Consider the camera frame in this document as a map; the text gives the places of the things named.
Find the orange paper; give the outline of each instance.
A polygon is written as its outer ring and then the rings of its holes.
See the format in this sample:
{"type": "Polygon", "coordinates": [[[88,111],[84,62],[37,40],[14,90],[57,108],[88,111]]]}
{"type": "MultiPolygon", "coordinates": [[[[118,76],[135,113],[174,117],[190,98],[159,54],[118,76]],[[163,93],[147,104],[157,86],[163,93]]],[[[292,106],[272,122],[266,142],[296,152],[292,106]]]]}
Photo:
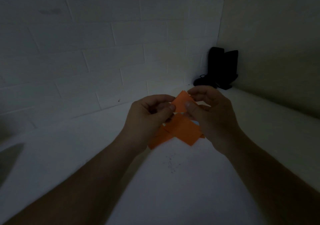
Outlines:
{"type": "Polygon", "coordinates": [[[174,101],[171,104],[176,106],[176,112],[181,113],[187,111],[186,107],[184,106],[186,101],[192,101],[196,103],[186,91],[181,91],[181,93],[179,93],[179,95],[174,99],[174,101]]]}
{"type": "Polygon", "coordinates": [[[152,150],[154,149],[156,146],[159,146],[160,144],[162,144],[163,142],[166,142],[168,140],[170,140],[173,136],[168,133],[165,129],[164,126],[162,125],[159,130],[156,132],[156,134],[154,135],[154,137],[151,139],[151,141],[149,142],[148,147],[152,150]]]}
{"type": "Polygon", "coordinates": [[[180,113],[176,114],[164,129],[189,146],[192,146],[202,135],[200,127],[180,113]]]}

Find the right hand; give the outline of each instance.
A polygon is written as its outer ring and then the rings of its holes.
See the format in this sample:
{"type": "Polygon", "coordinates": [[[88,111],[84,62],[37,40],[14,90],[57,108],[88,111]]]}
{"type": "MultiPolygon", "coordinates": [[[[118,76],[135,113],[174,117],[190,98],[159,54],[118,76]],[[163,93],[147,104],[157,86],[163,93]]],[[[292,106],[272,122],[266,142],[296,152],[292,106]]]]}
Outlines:
{"type": "Polygon", "coordinates": [[[186,103],[186,116],[199,122],[205,137],[214,148],[226,154],[229,144],[239,134],[242,134],[231,101],[224,97],[217,89],[211,86],[196,86],[188,93],[195,101],[204,101],[206,105],[196,105],[194,102],[186,103]]]}

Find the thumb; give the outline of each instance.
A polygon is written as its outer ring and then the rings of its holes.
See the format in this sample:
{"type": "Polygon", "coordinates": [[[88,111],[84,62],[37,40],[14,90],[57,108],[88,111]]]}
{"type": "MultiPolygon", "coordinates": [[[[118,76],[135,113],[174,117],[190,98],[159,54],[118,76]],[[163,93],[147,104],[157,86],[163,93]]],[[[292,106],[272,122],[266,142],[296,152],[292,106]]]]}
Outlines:
{"type": "Polygon", "coordinates": [[[170,104],[170,106],[163,108],[158,113],[154,114],[154,116],[162,124],[173,114],[175,109],[176,109],[176,107],[174,105],[170,104]]]}
{"type": "Polygon", "coordinates": [[[192,101],[187,101],[185,103],[187,112],[195,118],[197,121],[199,121],[203,115],[204,110],[201,109],[196,103],[192,101]]]}

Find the hand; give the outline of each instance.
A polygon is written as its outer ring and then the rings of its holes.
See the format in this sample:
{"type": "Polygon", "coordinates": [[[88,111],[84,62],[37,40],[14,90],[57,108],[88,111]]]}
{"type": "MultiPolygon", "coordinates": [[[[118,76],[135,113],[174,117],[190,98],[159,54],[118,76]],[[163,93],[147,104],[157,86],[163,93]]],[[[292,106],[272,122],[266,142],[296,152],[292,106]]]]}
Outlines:
{"type": "Polygon", "coordinates": [[[195,101],[204,101],[206,105],[197,106],[186,103],[186,116],[199,122],[200,128],[214,148],[225,154],[228,144],[242,133],[231,101],[211,86],[196,86],[188,91],[195,101]]]}
{"type": "Polygon", "coordinates": [[[175,97],[151,95],[132,103],[124,127],[117,139],[130,143],[138,153],[143,152],[162,123],[173,117],[175,97]]]}

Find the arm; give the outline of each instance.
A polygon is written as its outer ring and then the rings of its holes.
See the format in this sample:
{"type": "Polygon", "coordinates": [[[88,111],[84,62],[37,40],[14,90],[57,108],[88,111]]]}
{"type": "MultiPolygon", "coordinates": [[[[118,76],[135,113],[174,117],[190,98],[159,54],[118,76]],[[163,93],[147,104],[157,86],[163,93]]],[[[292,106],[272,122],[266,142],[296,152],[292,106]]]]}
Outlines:
{"type": "Polygon", "coordinates": [[[117,138],[53,190],[26,207],[11,224],[100,224],[115,187],[133,159],[174,111],[170,95],[134,102],[117,138]]]}
{"type": "Polygon", "coordinates": [[[252,142],[238,126],[231,102],[218,90],[197,86],[188,91],[189,118],[225,155],[272,224],[320,224],[320,194],[252,142]]]}

